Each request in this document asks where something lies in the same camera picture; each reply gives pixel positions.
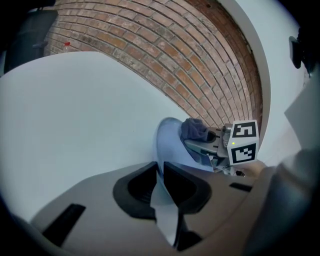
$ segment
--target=black opening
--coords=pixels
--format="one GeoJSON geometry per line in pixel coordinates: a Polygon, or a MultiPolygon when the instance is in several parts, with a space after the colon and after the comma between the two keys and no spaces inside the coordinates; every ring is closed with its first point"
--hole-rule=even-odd
{"type": "Polygon", "coordinates": [[[213,131],[208,131],[208,136],[206,137],[206,143],[212,143],[216,140],[216,134],[213,131]]]}
{"type": "Polygon", "coordinates": [[[164,162],[163,169],[164,185],[179,211],[182,214],[199,212],[211,197],[210,185],[169,162],[164,162]]]}
{"type": "Polygon", "coordinates": [[[174,247],[181,252],[199,243],[202,238],[193,231],[189,231],[184,216],[179,214],[177,234],[174,247]]]}
{"type": "Polygon", "coordinates": [[[50,242],[61,246],[86,207],[70,204],[42,233],[50,242]]]}
{"type": "Polygon", "coordinates": [[[242,191],[246,191],[246,192],[250,192],[252,189],[252,186],[248,186],[248,185],[244,185],[244,184],[240,184],[240,183],[231,183],[229,185],[229,187],[231,188],[235,188],[237,190],[242,190],[242,191]]]}
{"type": "Polygon", "coordinates": [[[152,191],[157,183],[156,162],[120,178],[113,187],[113,198],[128,215],[139,219],[155,220],[155,210],[150,207],[152,191]]]}

